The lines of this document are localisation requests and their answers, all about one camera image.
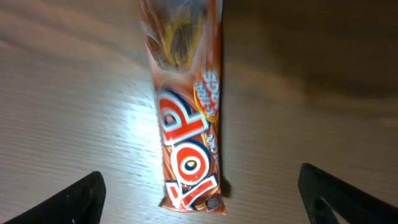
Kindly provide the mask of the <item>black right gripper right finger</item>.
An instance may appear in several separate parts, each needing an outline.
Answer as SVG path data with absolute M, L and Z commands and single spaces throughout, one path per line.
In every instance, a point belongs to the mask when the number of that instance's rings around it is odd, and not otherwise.
M 311 224 L 338 223 L 336 213 L 348 223 L 397 223 L 397 207 L 312 164 L 302 164 L 298 189 Z

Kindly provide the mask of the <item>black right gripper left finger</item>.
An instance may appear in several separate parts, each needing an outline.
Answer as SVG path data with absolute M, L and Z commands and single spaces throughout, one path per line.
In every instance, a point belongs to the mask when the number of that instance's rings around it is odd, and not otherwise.
M 99 224 L 105 198 L 103 176 L 94 171 L 5 224 Z

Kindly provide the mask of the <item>orange Top chocolate bar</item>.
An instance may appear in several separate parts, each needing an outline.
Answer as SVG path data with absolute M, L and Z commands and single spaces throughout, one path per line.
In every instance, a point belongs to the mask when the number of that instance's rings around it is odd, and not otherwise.
M 160 205 L 225 214 L 218 145 L 223 3 L 141 0 L 140 7 L 162 143 Z

